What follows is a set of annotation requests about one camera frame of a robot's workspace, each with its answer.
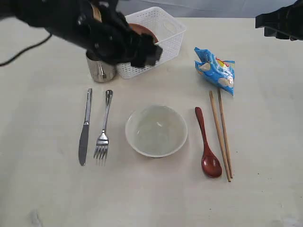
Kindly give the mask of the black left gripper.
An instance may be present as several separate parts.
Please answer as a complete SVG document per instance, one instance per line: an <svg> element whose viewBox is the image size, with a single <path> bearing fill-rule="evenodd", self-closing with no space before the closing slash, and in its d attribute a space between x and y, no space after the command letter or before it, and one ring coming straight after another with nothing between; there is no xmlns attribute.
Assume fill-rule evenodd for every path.
<svg viewBox="0 0 303 227"><path fill-rule="evenodd" d="M97 29L92 32L93 46L86 51L87 56L110 65L130 63L144 68L154 66L160 60L163 49L153 42L153 36L138 34L127 23L121 12L100 9L100 18L94 19Z"/></svg>

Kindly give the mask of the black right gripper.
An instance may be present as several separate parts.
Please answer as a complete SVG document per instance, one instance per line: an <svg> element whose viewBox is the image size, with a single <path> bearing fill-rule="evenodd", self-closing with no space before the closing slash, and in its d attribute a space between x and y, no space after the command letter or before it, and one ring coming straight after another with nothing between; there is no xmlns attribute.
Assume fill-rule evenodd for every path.
<svg viewBox="0 0 303 227"><path fill-rule="evenodd" d="M263 28L265 37L301 41L303 39L303 2L297 0L287 7L256 16L255 28Z"/></svg>

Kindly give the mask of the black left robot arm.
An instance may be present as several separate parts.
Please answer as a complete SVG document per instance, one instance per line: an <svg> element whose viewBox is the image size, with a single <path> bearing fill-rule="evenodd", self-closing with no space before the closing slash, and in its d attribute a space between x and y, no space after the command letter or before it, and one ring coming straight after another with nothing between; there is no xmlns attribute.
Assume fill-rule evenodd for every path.
<svg viewBox="0 0 303 227"><path fill-rule="evenodd" d="M116 0L2 0L0 18L14 17L75 44L97 61L154 66L163 49L148 34L136 33Z"/></svg>

